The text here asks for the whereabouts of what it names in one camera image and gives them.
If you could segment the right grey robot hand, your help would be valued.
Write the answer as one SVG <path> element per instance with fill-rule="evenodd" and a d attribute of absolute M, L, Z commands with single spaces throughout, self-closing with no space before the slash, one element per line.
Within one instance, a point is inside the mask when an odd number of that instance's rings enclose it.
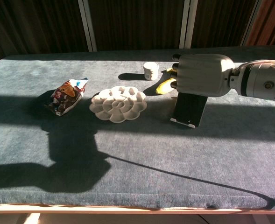
<path fill-rule="evenodd" d="M 174 54 L 172 59 L 175 79 L 170 85 L 179 93 L 205 97 L 221 97 L 230 91 L 230 74 L 234 62 L 220 54 Z"/>

